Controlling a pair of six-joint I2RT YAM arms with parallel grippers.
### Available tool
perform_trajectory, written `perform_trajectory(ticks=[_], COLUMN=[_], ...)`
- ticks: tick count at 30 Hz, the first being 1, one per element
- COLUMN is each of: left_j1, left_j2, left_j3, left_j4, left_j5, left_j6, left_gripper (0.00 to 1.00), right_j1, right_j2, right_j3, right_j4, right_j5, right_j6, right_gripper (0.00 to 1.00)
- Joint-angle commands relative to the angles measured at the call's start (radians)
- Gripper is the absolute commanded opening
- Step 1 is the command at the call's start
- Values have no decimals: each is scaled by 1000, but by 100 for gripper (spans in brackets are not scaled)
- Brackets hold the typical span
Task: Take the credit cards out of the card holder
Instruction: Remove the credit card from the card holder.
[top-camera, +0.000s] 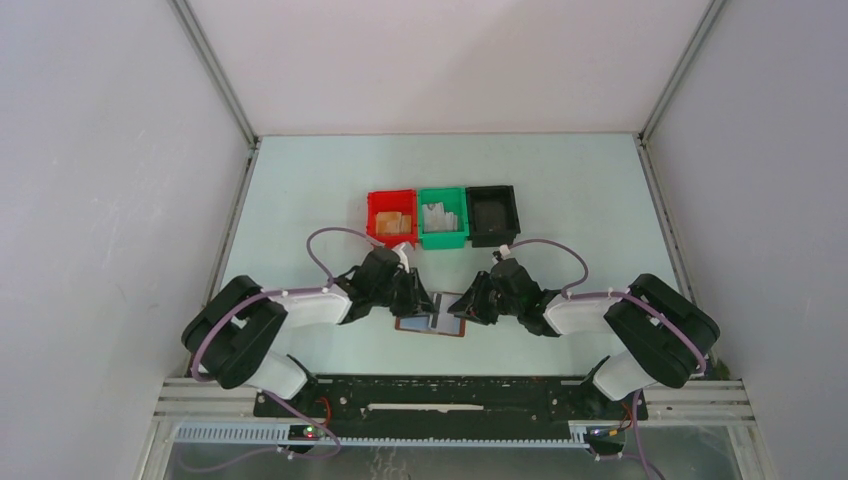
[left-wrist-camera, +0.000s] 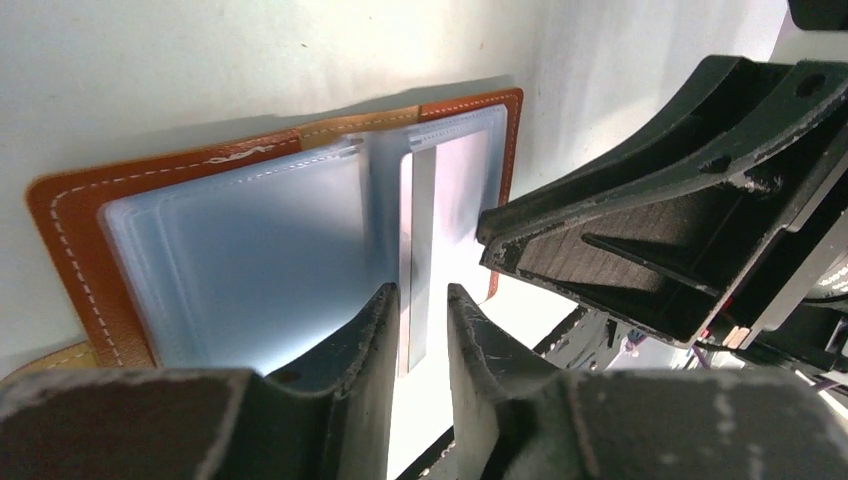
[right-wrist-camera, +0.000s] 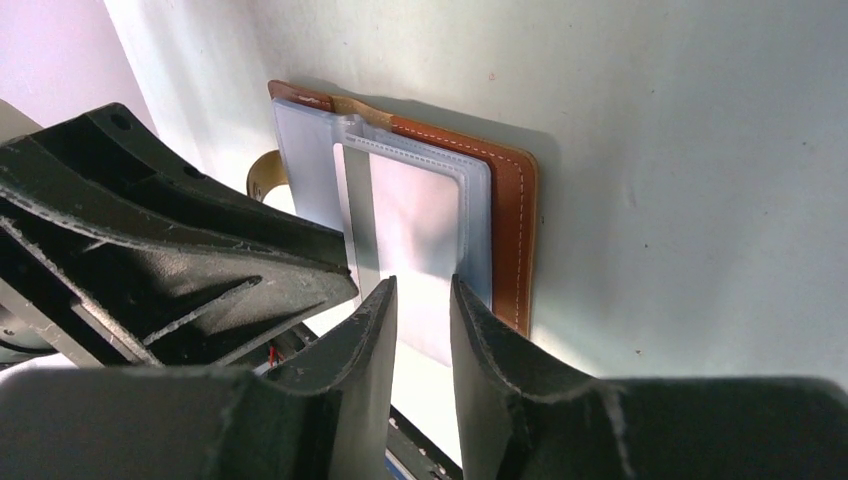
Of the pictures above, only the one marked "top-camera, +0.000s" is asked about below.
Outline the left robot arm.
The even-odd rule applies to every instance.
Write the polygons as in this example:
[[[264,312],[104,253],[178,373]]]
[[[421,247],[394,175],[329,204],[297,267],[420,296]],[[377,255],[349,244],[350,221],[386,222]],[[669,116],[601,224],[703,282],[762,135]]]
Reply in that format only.
[[[433,301],[401,247],[373,248],[327,287],[266,291],[239,275],[189,322],[182,345],[203,381],[224,389],[248,385],[277,396],[292,416],[316,403],[315,377],[285,350],[284,332],[344,325],[386,308],[398,318],[433,314]]]

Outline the brown leather card holder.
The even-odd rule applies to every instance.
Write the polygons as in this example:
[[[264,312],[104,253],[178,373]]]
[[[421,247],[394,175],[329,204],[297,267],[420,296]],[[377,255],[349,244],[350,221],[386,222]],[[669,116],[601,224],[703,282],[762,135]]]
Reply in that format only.
[[[436,292],[431,295],[435,313],[418,316],[397,317],[397,331],[462,338],[465,336],[466,321],[448,312],[448,308],[460,298],[454,292]]]

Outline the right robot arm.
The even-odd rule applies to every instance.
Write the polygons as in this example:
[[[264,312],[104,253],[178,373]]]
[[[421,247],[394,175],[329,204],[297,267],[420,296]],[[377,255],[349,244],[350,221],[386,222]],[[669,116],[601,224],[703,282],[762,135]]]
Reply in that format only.
[[[648,386],[679,389],[705,373],[720,327],[659,277],[641,274],[623,291],[544,289],[509,253],[506,245],[494,252],[493,267],[478,273],[449,313],[479,324],[512,316],[537,336],[615,335],[623,351],[603,358],[584,381],[581,402],[591,416],[610,416]]]

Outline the grey credit card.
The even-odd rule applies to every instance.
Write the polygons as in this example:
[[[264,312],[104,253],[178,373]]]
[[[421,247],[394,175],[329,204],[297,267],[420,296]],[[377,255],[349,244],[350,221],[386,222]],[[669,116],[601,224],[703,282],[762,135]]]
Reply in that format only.
[[[508,210],[495,200],[476,202],[473,205],[474,228],[477,233],[493,233],[509,228]]]

